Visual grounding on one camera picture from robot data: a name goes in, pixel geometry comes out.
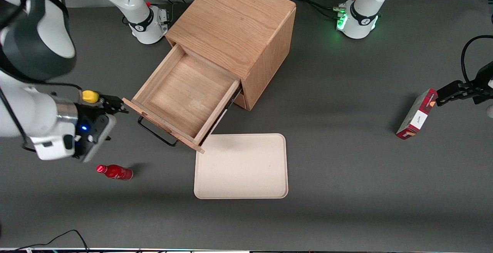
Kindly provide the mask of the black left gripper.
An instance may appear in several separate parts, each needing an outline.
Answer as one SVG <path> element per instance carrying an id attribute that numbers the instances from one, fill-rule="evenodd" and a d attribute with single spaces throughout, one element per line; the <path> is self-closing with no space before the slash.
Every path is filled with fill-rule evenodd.
<path id="1" fill-rule="evenodd" d="M 456 100 L 466 100 L 472 97 L 474 104 L 481 104 L 493 98 L 493 88 L 489 85 L 493 79 L 493 62 L 481 67 L 476 77 L 470 80 L 467 76 L 465 67 L 463 77 L 471 91 L 466 91 L 464 83 L 460 80 L 452 81 L 446 86 L 437 90 L 436 105 L 441 107 Z"/>

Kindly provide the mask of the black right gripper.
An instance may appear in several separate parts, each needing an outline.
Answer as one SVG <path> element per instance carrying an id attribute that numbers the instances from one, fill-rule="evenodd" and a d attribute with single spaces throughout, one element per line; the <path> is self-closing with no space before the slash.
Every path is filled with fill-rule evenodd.
<path id="1" fill-rule="evenodd" d="M 90 107 L 86 104 L 76 104 L 78 112 L 77 125 L 74 136 L 74 158 L 81 163 L 88 163 L 95 156 L 103 142 L 109 137 L 116 125 L 116 113 L 129 113 L 123 107 L 123 101 L 116 96 L 100 95 L 99 107 Z"/>

